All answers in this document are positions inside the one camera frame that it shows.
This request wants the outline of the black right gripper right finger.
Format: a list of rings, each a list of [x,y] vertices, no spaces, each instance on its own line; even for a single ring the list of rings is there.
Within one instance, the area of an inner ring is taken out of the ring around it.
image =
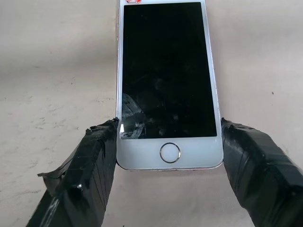
[[[221,120],[223,163],[256,227],[303,225],[303,171],[264,132]]]

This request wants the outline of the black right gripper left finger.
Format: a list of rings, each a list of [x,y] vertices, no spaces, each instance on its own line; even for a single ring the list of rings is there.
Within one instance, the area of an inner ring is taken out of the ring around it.
[[[57,169],[38,174],[46,191],[27,226],[102,226],[114,179],[118,123],[114,118],[86,129]]]

